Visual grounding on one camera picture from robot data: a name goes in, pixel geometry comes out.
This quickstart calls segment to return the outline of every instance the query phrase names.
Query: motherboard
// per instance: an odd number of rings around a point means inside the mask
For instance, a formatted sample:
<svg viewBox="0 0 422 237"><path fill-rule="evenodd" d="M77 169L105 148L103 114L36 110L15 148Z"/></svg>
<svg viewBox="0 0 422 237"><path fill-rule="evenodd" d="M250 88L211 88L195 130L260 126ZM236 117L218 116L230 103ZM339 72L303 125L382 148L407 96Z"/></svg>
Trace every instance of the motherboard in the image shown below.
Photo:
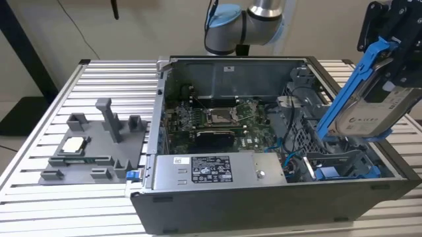
<svg viewBox="0 0 422 237"><path fill-rule="evenodd" d="M170 154L264 152L276 143L266 106L254 98L182 101L165 110Z"/></svg>

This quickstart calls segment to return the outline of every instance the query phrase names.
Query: silver cylinder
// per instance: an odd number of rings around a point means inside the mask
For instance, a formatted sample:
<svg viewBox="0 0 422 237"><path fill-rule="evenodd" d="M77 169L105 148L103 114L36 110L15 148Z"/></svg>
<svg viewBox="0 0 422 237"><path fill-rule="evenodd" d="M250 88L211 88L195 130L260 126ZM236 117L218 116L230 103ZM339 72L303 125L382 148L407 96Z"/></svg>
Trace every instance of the silver cylinder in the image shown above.
<svg viewBox="0 0 422 237"><path fill-rule="evenodd" d="M280 0L255 0L248 10L262 17L278 17L283 12Z"/></svg>

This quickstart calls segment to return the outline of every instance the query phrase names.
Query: gray 3d-printed holder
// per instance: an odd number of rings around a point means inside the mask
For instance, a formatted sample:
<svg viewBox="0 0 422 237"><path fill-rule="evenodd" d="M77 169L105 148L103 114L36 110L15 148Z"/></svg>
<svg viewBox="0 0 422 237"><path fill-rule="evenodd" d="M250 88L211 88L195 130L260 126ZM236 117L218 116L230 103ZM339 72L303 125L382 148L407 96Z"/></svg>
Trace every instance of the gray 3d-printed holder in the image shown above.
<svg viewBox="0 0 422 237"><path fill-rule="evenodd" d="M41 172L39 184L125 183L125 172L137 167L147 122L139 116L119 121L109 105L109 98L97 99L96 107L104 121L87 121L84 114L71 114L69 129ZM84 146L81 150L67 153L63 146L71 137L83 137Z"/></svg>

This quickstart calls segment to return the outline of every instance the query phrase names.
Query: blue latch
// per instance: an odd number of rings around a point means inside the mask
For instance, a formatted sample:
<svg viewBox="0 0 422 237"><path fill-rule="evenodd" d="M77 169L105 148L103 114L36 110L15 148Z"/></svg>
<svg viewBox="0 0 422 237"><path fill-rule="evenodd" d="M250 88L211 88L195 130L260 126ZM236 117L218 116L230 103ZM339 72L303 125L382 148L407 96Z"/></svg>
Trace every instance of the blue latch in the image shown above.
<svg viewBox="0 0 422 237"><path fill-rule="evenodd" d="M128 171L125 173L125 180L139 181L140 180L140 172L139 171Z"/></svg>
<svg viewBox="0 0 422 237"><path fill-rule="evenodd" d="M381 177L381 171L376 166L371 166L367 174L359 174L358 176L342 177L335 168L322 167L315 170L315 178L319 181L324 180L350 180L350 179L375 179Z"/></svg>

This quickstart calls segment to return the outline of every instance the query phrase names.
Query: barcode sticker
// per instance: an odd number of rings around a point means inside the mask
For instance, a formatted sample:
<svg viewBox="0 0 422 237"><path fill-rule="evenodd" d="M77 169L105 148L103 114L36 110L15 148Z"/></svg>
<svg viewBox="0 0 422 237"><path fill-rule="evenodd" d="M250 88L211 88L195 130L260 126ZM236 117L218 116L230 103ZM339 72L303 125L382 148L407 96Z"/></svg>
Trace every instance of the barcode sticker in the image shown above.
<svg viewBox="0 0 422 237"><path fill-rule="evenodd" d="M174 158L174 164L190 164L190 157L175 157Z"/></svg>

